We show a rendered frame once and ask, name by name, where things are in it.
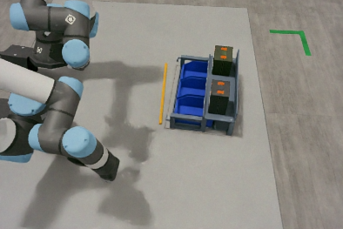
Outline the blue-grey rack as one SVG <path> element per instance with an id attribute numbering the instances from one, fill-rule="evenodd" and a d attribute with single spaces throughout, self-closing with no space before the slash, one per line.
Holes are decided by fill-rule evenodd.
<path id="1" fill-rule="evenodd" d="M 181 71 L 182 71 L 183 64 L 185 64 L 185 60 L 208 62 L 207 77 L 206 77 L 206 84 L 205 84 L 205 100 L 204 100 L 204 108 L 203 108 L 203 117 L 174 113 L 175 108 L 176 108 L 176 103 L 177 103 L 178 86 L 180 82 Z M 205 129 L 212 129 L 212 130 L 218 130 L 218 131 L 226 131 L 226 135 L 228 136 L 232 135 L 232 130 L 233 130 L 233 127 L 234 127 L 234 124 L 238 115 L 239 50 L 237 52 L 236 58 L 232 59 L 232 67 L 230 70 L 229 77 L 220 76 L 220 75 L 212 75 L 212 61 L 213 61 L 213 56 L 211 56 L 211 54 L 209 54 L 209 57 L 194 57 L 194 56 L 187 56 L 187 55 L 177 56 L 177 62 L 180 62 L 178 84 L 177 84 L 177 89 L 176 89 L 171 116 L 167 117 L 167 114 L 165 116 L 165 121 L 170 122 L 170 128 L 177 128 L 177 129 L 183 129 L 183 130 L 189 130 L 189 131 L 202 131 L 202 132 L 205 132 Z M 230 97 L 229 97 L 228 105 L 226 107 L 225 115 L 208 113 L 209 97 L 210 97 L 210 91 L 211 91 L 213 79 L 230 82 Z M 189 125 L 189 124 L 176 123 L 175 119 L 200 122 L 201 125 Z M 213 120 L 212 127 L 206 126 L 207 119 Z"/>

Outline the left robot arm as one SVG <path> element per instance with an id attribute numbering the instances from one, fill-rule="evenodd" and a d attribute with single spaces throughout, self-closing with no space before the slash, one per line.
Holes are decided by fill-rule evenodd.
<path id="1" fill-rule="evenodd" d="M 41 63 L 59 63 L 49 57 L 52 44 L 63 44 L 64 61 L 73 67 L 90 59 L 90 38 L 98 31 L 99 14 L 92 0 L 69 0 L 60 4 L 48 0 L 20 0 L 10 7 L 10 23 L 16 30 L 33 30 L 36 42 L 33 58 Z"/>

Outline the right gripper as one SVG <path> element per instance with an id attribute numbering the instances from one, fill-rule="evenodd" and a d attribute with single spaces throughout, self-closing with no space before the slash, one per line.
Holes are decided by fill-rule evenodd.
<path id="1" fill-rule="evenodd" d="M 76 158 L 67 158 L 75 165 L 91 168 L 95 173 L 99 174 L 98 179 L 105 183 L 111 183 L 115 180 L 120 160 L 115 157 L 107 148 L 104 147 L 103 157 L 94 165 L 85 165 Z"/>

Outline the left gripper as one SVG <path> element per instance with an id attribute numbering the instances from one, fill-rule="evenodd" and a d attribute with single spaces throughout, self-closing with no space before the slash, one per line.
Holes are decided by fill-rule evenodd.
<path id="1" fill-rule="evenodd" d="M 64 61 L 63 55 L 62 55 L 63 47 L 64 47 L 63 44 L 52 44 L 51 48 L 50 48 L 49 57 L 52 58 L 53 60 L 55 60 L 56 62 L 67 64 Z M 84 71 L 84 69 L 89 65 L 90 61 L 91 61 L 91 58 L 89 59 L 88 63 L 85 66 L 80 67 L 80 68 L 76 68 L 76 67 L 73 67 L 70 65 L 68 66 L 68 68 L 78 70 L 78 71 Z"/>

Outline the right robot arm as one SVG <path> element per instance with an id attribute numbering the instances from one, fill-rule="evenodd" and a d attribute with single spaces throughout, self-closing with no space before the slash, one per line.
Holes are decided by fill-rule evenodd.
<path id="1" fill-rule="evenodd" d="M 90 131 L 71 128 L 84 89 L 77 79 L 57 81 L 0 58 L 0 89 L 11 92 L 9 115 L 0 119 L 0 160 L 27 163 L 34 150 L 85 165 L 103 157 L 104 147 Z"/>

